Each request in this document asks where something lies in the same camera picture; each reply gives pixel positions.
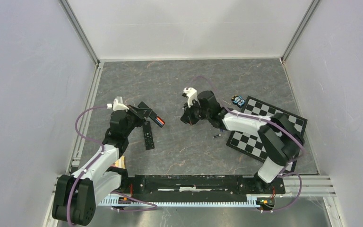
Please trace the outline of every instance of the checkerboard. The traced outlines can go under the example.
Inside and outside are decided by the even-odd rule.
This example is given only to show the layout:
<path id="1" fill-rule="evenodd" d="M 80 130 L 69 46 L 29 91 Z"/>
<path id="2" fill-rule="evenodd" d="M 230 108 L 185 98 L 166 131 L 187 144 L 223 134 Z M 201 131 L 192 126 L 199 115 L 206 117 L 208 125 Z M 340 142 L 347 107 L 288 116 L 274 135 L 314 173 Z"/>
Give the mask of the checkerboard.
<path id="1" fill-rule="evenodd" d="M 247 97 L 246 102 L 242 107 L 242 112 L 245 114 L 259 116 L 273 116 L 276 113 L 283 113 L 287 116 L 290 122 L 294 123 L 294 127 L 301 132 L 301 135 L 304 135 L 305 126 L 307 125 L 307 119 L 250 96 Z M 230 134 L 226 145 L 261 162 L 265 162 L 265 159 L 268 157 L 267 152 L 262 145 L 261 139 L 248 133 L 233 131 Z M 290 164 L 286 168 L 286 172 L 293 172 L 296 164 L 297 161 Z"/>

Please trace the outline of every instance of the remote control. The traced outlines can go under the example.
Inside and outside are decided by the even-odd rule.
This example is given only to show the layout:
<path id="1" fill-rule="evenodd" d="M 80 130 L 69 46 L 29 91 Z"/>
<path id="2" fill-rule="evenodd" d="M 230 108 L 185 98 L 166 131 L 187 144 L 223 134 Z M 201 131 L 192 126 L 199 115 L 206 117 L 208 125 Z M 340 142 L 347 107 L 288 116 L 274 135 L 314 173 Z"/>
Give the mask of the remote control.
<path id="1" fill-rule="evenodd" d="M 143 124 L 145 150 L 154 149 L 154 138 L 152 137 L 151 124 L 149 121 L 145 121 Z"/>

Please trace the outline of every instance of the white panel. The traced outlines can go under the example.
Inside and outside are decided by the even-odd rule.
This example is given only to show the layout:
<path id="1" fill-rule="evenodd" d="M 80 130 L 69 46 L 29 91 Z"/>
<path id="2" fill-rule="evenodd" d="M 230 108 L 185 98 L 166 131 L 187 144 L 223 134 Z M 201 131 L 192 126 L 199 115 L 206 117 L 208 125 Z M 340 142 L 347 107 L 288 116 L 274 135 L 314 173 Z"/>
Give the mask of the white panel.
<path id="1" fill-rule="evenodd" d="M 347 226 L 363 226 L 363 1 L 321 1 L 287 72 Z"/>
<path id="2" fill-rule="evenodd" d="M 93 74 L 57 0 L 0 0 L 0 227 L 43 223 Z"/>
<path id="3" fill-rule="evenodd" d="M 311 0 L 70 0 L 100 59 L 280 57 Z"/>

